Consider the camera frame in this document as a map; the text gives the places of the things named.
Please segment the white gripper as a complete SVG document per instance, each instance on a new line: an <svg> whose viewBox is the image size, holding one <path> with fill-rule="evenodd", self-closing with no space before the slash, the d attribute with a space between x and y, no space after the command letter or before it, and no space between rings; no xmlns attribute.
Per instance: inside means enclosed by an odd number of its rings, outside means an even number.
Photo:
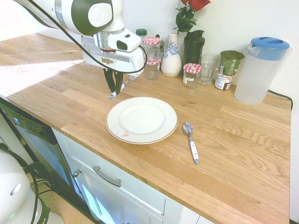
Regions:
<svg viewBox="0 0 299 224"><path fill-rule="evenodd" d="M89 52L97 61L101 62L110 69L104 69L104 75L108 87L111 92L119 94L123 81L123 73L140 70L144 66L143 52L140 47L132 52L125 52L117 50L115 52L104 52L99 47L96 47L92 37L83 36L81 38L83 47ZM113 79L113 71L111 69L120 71L114 72L115 82Z"/></svg>

